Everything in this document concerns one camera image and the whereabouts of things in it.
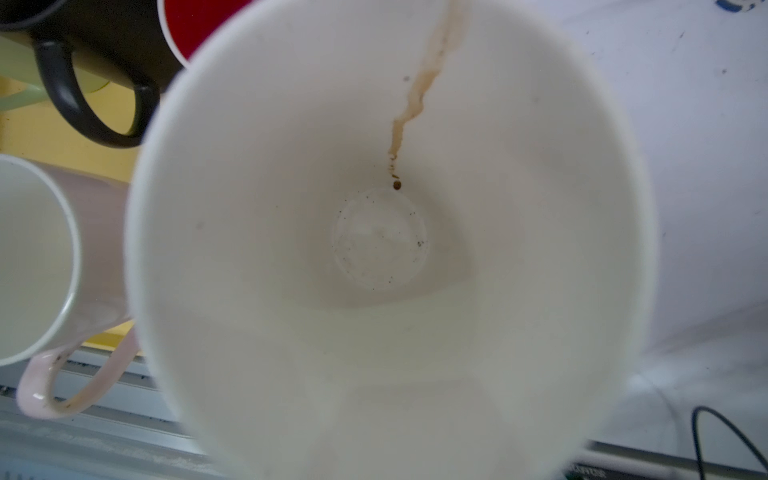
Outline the blue handle mug front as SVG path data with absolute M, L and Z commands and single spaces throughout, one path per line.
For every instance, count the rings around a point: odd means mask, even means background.
M 519 1 L 257 1 L 169 89 L 126 217 L 141 348 L 233 479 L 552 479 L 658 271 L 591 60 Z

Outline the green mug white inside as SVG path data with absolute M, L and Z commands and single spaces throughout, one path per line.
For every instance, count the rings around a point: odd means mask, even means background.
M 24 88 L 1 96 L 1 111 L 6 112 L 49 99 L 40 77 L 32 47 L 1 38 L 1 76 L 20 82 Z

